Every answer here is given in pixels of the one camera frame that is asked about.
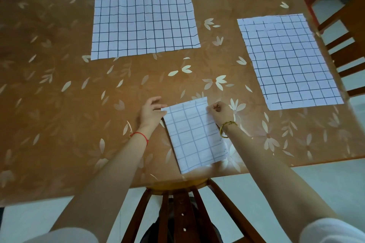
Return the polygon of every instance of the right hand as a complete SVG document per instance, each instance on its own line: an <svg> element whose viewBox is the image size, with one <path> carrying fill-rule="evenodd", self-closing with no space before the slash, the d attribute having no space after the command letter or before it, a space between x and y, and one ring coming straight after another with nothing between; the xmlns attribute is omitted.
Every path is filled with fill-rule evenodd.
<svg viewBox="0 0 365 243"><path fill-rule="evenodd" d="M218 126L222 126L222 124L227 121L233 121L233 112L226 103L214 103L207 107L207 111L212 114L214 121Z"/></svg>

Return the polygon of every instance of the wooden chair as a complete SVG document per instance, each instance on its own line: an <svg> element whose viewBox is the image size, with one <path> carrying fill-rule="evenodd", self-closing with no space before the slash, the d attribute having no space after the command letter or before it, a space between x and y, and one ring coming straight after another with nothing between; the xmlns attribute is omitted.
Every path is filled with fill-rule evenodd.
<svg viewBox="0 0 365 243"><path fill-rule="evenodd" d="M203 179L175 184L161 184L146 188L136 211L128 225L121 243L134 243L139 225L151 195L162 195L162 206L159 213L158 243L167 243L168 201L169 195L173 195L174 209L174 239L176 243L200 242L193 207L190 202L189 192L193 192L198 212L203 222L201 232L211 243L219 243L218 236L210 221L203 200L198 192L199 188L208 186L217 199L221 202L244 237L235 242L239 243L265 243L260 234L254 229L249 221L243 216L238 208L232 203L227 195L211 179Z"/></svg>
<svg viewBox="0 0 365 243"><path fill-rule="evenodd" d="M343 8L333 14L318 26L318 30L322 33L338 20L341 20L347 30L346 34L335 39L326 45L327 49L331 49L340 43L353 38L354 43L331 54L332 60L336 67L343 66L349 62L355 61L365 56L365 0L350 0ZM365 69L365 62L353 66L349 69L339 72L340 77L345 77ZM348 91L350 97L365 94L365 87L355 88Z"/></svg>

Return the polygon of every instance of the left hand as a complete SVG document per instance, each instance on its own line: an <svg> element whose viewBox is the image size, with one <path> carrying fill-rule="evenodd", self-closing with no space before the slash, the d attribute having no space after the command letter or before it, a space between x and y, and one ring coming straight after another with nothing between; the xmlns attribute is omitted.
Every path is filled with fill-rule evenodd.
<svg viewBox="0 0 365 243"><path fill-rule="evenodd" d="M149 98L140 111L140 126L138 131L141 131L147 138L151 136L152 132L160 123L161 118L167 113L166 111L160 110L161 108L167 107L167 105L155 104L160 99L161 96Z"/></svg>

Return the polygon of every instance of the wooden table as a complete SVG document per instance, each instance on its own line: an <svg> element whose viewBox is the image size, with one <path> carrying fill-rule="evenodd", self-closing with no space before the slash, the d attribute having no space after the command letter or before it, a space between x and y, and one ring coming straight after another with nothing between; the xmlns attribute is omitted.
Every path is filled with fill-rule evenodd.
<svg viewBox="0 0 365 243"><path fill-rule="evenodd" d="M269 111L265 104L236 19L303 13L316 32L303 0L193 0L193 5L201 48L90 61L94 0L0 0L2 205L73 195L122 148L138 127L141 104L155 95L168 105L203 94L210 104L246 104L234 113L257 150L290 166L364 157L363 132L317 35L346 104L283 111ZM208 19L220 27L208 29ZM239 56L246 65L237 63ZM185 65L192 73L167 75ZM223 91L215 83L204 90L203 79L214 82L221 75L227 81ZM230 148L223 162L182 176L159 125L132 186L247 172Z"/></svg>

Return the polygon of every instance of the bangle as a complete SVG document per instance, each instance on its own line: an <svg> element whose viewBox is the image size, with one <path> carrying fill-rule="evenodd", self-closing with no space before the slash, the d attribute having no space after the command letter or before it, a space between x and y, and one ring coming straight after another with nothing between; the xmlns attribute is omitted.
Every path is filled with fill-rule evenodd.
<svg viewBox="0 0 365 243"><path fill-rule="evenodd" d="M235 121L227 121L227 122L224 122L222 124L222 126L219 128L219 134L221 135L222 138L228 138L227 136L222 136L222 132L223 132L223 126L224 125L231 125L231 124L235 124L237 125L237 123Z"/></svg>
<svg viewBox="0 0 365 243"><path fill-rule="evenodd" d="M142 134L142 133L140 133L140 132L134 132L133 134L131 134L130 135L130 137L132 137L132 135L134 135L134 134L141 134L141 135L143 135L143 137L146 139L146 141L147 141L147 144L146 144L146 146L148 145L148 139L147 139L147 137L144 135L144 134Z"/></svg>

